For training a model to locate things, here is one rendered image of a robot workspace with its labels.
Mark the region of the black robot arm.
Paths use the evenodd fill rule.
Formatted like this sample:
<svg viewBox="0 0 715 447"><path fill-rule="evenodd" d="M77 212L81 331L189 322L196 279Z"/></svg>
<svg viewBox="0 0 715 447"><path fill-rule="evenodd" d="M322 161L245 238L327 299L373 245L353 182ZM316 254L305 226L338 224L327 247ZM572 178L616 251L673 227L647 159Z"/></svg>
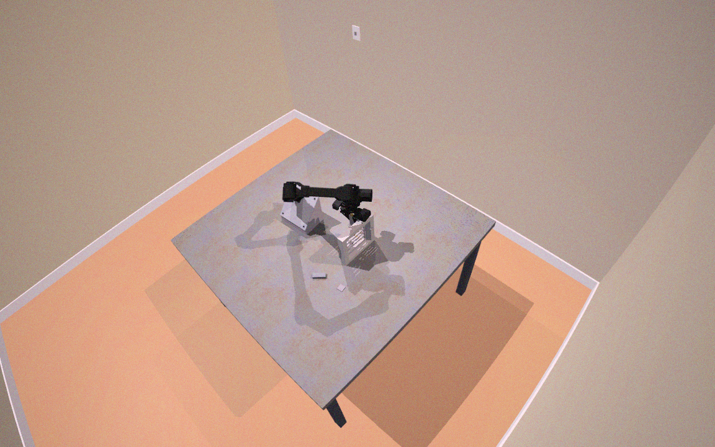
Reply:
<svg viewBox="0 0 715 447"><path fill-rule="evenodd" d="M300 186L301 190L296 186ZM357 203L360 206L361 201L372 202L372 189L360 189L355 184L345 184L345 186L336 187L336 189L327 189L327 187L303 186L300 182L284 183L282 196L284 202L300 202L304 197L309 196L334 197L336 200L349 204Z"/></svg>

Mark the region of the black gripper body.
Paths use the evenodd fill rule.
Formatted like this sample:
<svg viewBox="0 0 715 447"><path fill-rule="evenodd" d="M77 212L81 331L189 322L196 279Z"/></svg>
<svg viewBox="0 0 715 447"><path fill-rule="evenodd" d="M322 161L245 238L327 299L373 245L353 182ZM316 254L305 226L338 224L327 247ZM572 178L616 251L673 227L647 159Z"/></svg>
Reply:
<svg viewBox="0 0 715 447"><path fill-rule="evenodd" d="M341 207L340 207L341 206ZM343 201L335 200L334 203L332 204L333 209L338 211L341 209L343 212L349 212L351 214L354 213L355 216L357 216L358 220L365 222L368 220L369 216L371 215L371 212L368 209L361 209L358 207L357 203L346 203Z"/></svg>

